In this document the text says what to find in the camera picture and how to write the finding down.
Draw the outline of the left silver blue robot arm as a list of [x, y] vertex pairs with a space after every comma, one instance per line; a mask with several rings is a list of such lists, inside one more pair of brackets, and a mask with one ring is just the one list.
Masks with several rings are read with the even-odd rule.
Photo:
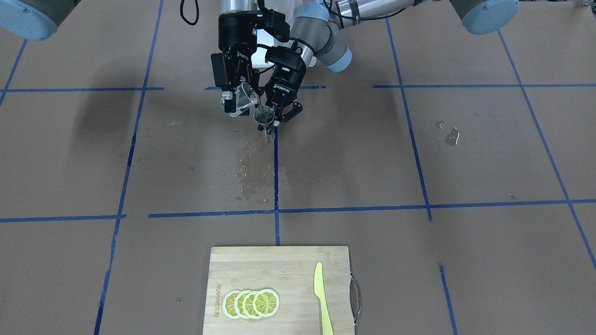
[[384, 20], [419, 4], [419, 0], [313, 0], [303, 4], [294, 17], [289, 40], [266, 52], [265, 59], [274, 64], [274, 71], [264, 87], [266, 103], [255, 110], [259, 129], [271, 132], [302, 111], [297, 94], [312, 59], [332, 72], [349, 66], [352, 52], [341, 36], [343, 28]]

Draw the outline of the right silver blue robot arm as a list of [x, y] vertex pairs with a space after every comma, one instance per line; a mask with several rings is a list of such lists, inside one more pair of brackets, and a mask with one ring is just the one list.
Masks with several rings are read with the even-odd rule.
[[1, 103], [6, 96], [12, 93], [111, 93], [111, 92], [139, 92], [144, 97], [146, 92], [164, 91], [165, 87], [150, 87], [149, 75], [151, 71], [155, 46], [160, 28], [163, 12], [163, 1], [158, 5], [155, 27], [152, 30], [151, 47], [148, 54], [147, 64], [143, 74], [143, 83], [140, 87], [73, 87], [73, 88], [19, 88], [11, 89], [10, 85], [18, 69], [20, 60], [28, 41], [47, 40], [58, 29], [56, 22], [40, 10], [39, 4], [30, 5], [21, 0], [2, 0], [1, 2], [1, 28], [16, 36], [23, 38], [23, 43], [16, 55], [14, 64], [9, 72], [6, 84], [1, 88]]

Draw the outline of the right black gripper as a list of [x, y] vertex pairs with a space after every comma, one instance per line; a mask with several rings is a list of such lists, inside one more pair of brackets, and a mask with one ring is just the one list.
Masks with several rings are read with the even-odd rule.
[[214, 83], [222, 91], [222, 106], [230, 117], [243, 112], [237, 107], [237, 84], [242, 78], [242, 93], [259, 101], [260, 72], [252, 68], [256, 52], [257, 13], [224, 13], [218, 19], [218, 47], [221, 53], [210, 55]]

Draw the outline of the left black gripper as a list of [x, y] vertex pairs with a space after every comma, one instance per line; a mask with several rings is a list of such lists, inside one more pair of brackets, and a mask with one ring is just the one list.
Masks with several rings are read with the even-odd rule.
[[300, 102], [294, 102], [304, 80], [306, 70], [296, 72], [275, 65], [270, 80], [263, 89], [264, 106], [275, 108], [275, 127], [287, 123], [304, 110]]

